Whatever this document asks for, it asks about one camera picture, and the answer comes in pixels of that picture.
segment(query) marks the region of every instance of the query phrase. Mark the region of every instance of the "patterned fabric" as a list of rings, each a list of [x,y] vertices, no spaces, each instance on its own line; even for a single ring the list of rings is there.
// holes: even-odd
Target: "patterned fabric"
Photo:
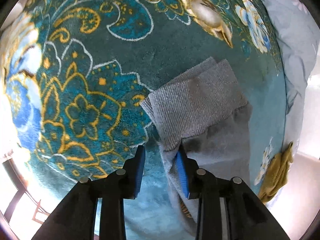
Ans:
[[[61,198],[80,176],[122,167],[154,130],[140,102],[210,56],[230,62],[253,106],[252,131],[264,127],[251,134],[253,181],[269,138],[281,147],[285,113],[281,56],[261,0],[28,0],[0,41],[28,168]]]

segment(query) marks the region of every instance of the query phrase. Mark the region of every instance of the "floral blanket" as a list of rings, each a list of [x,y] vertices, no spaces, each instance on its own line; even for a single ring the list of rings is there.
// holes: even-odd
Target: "floral blanket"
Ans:
[[[28,169],[61,199],[79,177],[107,176],[145,143],[149,193],[141,209],[128,207],[156,214],[156,202],[169,215],[156,129],[140,102],[210,56],[230,62],[253,106],[250,173],[258,192],[264,149],[271,138],[281,149],[286,107],[280,51],[261,0],[28,0],[0,41],[12,136]],[[158,235],[176,224],[172,217],[158,223]],[[173,227],[170,236],[180,232]]]

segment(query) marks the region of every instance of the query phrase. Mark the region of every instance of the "white and blue flower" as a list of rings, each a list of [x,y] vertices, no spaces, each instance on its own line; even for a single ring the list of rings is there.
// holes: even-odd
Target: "white and blue flower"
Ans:
[[[22,13],[0,40],[0,64],[5,70],[4,92],[9,100],[12,121],[19,143],[33,151],[40,136],[41,100],[35,74],[41,65],[38,30]]]
[[[270,40],[268,37],[268,31],[265,27],[261,16],[252,2],[249,0],[242,0],[245,8],[236,5],[236,13],[245,26],[248,26],[249,33],[254,46],[260,50],[261,53],[268,52],[270,50]]]

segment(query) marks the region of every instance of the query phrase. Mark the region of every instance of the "olive cloth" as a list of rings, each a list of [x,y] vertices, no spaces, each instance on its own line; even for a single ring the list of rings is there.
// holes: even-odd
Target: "olive cloth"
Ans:
[[[260,188],[258,198],[265,204],[277,194],[288,181],[288,171],[290,164],[293,162],[291,142],[284,153],[276,154],[271,160],[262,186]]]
[[[250,185],[252,107],[228,61],[216,64],[213,58],[150,93],[141,105],[159,133],[171,204],[185,228],[195,234],[198,201],[187,200],[182,192],[174,162],[178,147],[182,143],[188,157],[216,177],[238,176]]]

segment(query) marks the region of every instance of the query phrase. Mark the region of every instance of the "folded sock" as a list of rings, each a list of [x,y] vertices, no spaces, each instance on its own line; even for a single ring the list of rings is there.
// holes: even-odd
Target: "folded sock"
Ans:
[[[213,58],[150,93],[141,106],[161,139],[172,206],[187,230],[195,234],[198,201],[187,200],[182,193],[174,164],[178,147],[182,143],[188,157],[216,177],[239,176],[249,184],[251,106],[228,61],[216,64]]]

